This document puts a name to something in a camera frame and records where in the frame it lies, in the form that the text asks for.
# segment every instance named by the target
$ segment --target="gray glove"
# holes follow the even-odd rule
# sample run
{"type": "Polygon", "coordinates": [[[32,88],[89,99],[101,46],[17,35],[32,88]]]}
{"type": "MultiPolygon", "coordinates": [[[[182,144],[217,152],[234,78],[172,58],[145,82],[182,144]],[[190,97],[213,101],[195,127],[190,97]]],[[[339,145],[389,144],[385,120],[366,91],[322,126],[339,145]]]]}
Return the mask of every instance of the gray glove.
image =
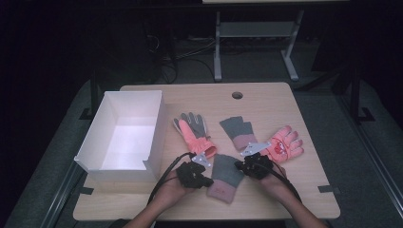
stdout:
{"type": "Polygon", "coordinates": [[[258,142],[253,133],[252,124],[244,122],[242,116],[228,118],[221,121],[220,125],[238,150],[244,149],[249,143],[258,142]]]}
{"type": "MultiPolygon", "coordinates": [[[[195,117],[195,115],[192,112],[189,112],[189,115],[182,113],[181,119],[186,121],[187,124],[189,124],[190,129],[192,129],[196,139],[206,136],[207,130],[204,124],[204,120],[202,119],[202,116],[200,114],[198,114],[195,117]]],[[[175,127],[178,129],[178,131],[182,134],[181,127],[179,126],[179,120],[174,119],[174,124],[175,127]]]]}
{"type": "Polygon", "coordinates": [[[190,152],[196,154],[205,153],[205,157],[211,158],[217,153],[216,146],[207,139],[206,127],[201,115],[189,113],[181,114],[180,119],[174,119],[174,126],[183,136],[190,152]]]}
{"type": "Polygon", "coordinates": [[[235,162],[239,160],[227,155],[216,155],[211,175],[214,183],[207,189],[207,196],[227,203],[233,201],[238,185],[244,177],[235,166],[235,162]]]}

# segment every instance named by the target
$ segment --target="pink glove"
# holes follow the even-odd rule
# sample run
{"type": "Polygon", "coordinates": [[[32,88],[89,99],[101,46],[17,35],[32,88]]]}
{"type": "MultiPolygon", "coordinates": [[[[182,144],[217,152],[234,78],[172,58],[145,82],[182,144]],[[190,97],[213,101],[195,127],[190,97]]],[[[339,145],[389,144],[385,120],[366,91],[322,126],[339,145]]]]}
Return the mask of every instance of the pink glove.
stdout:
{"type": "Polygon", "coordinates": [[[267,155],[273,162],[285,162],[299,156],[303,153],[303,148],[302,140],[297,137],[298,133],[286,125],[270,139],[271,145],[260,151],[260,154],[267,155]]]}
{"type": "Polygon", "coordinates": [[[190,152],[200,154],[205,152],[205,157],[211,158],[217,153],[217,147],[207,140],[205,124],[201,115],[194,116],[182,114],[181,118],[174,120],[174,125],[182,134],[190,152]]]}

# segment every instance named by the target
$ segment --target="glove finger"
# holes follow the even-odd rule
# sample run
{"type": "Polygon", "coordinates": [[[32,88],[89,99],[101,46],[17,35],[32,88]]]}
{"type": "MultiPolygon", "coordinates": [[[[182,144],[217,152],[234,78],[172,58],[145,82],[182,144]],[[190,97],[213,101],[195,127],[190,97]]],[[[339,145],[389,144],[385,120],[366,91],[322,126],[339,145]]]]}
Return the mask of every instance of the glove finger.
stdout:
{"type": "Polygon", "coordinates": [[[291,126],[286,125],[282,129],[280,129],[276,134],[273,136],[273,138],[276,138],[278,140],[284,139],[291,131],[291,126]]]}
{"type": "Polygon", "coordinates": [[[196,116],[195,122],[196,122],[196,124],[198,124],[198,125],[204,125],[204,120],[202,119],[202,115],[201,115],[201,114],[198,114],[198,115],[196,116]]]}
{"type": "Polygon", "coordinates": [[[242,134],[243,135],[252,135],[253,129],[252,129],[252,124],[250,122],[245,122],[242,124],[242,134]]]}
{"type": "Polygon", "coordinates": [[[291,132],[286,137],[284,137],[284,143],[290,146],[291,142],[298,138],[298,133],[296,131],[291,132]]]}
{"type": "Polygon", "coordinates": [[[302,140],[295,140],[290,143],[290,150],[295,150],[302,146],[302,140]]]}
{"type": "Polygon", "coordinates": [[[232,128],[233,126],[238,126],[239,124],[243,124],[242,116],[230,117],[230,118],[220,122],[220,125],[224,129],[229,129],[229,128],[232,128]]]}
{"type": "Polygon", "coordinates": [[[174,119],[174,126],[179,131],[179,133],[182,134],[181,127],[179,126],[179,120],[176,118],[174,119]]]}
{"type": "Polygon", "coordinates": [[[181,132],[183,138],[186,142],[192,142],[196,140],[196,136],[190,128],[189,124],[184,120],[179,120],[179,127],[181,128],[181,132]]]}
{"type": "Polygon", "coordinates": [[[291,159],[291,158],[293,158],[293,157],[299,156],[299,155],[301,155],[303,152],[304,152],[304,150],[303,150],[302,147],[298,147],[298,148],[296,148],[296,149],[294,149],[294,150],[291,150],[290,153],[289,153],[289,155],[288,155],[288,156],[289,156],[288,159],[291,159]]]}
{"type": "Polygon", "coordinates": [[[186,122],[188,122],[188,123],[190,123],[189,117],[184,113],[181,114],[181,119],[186,121],[186,122]]]}
{"type": "Polygon", "coordinates": [[[193,114],[193,112],[189,112],[189,115],[188,115],[188,117],[189,117],[189,122],[190,123],[197,123],[198,121],[195,119],[195,115],[193,114]]]}

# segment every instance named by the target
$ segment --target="person's arm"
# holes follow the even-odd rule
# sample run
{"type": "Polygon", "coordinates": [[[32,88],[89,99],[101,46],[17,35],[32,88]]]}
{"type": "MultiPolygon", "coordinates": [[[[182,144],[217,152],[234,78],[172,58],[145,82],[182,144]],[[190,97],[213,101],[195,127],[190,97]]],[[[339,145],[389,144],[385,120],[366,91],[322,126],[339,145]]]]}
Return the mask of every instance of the person's arm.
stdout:
{"type": "MultiPolygon", "coordinates": [[[[274,165],[274,170],[280,175],[285,177],[285,169],[274,165]]],[[[273,175],[268,175],[265,178],[258,180],[263,189],[273,198],[278,200],[285,209],[293,217],[294,221],[301,228],[322,228],[327,227],[319,218],[317,218],[311,211],[308,210],[288,189],[288,187],[278,178],[273,175]]]]}
{"type": "Polygon", "coordinates": [[[176,170],[170,172],[154,199],[125,228],[149,228],[162,212],[175,205],[181,198],[194,190],[193,188],[184,188],[181,185],[177,178],[176,170]]]}

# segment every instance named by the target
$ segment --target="white cardboard box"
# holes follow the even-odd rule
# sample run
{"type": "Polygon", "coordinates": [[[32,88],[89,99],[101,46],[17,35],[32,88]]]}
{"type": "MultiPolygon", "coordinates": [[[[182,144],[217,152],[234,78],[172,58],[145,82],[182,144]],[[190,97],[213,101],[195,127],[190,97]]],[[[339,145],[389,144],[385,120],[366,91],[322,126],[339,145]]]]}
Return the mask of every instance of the white cardboard box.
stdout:
{"type": "Polygon", "coordinates": [[[157,181],[167,115],[163,92],[106,92],[74,160],[96,181],[157,181]]]}

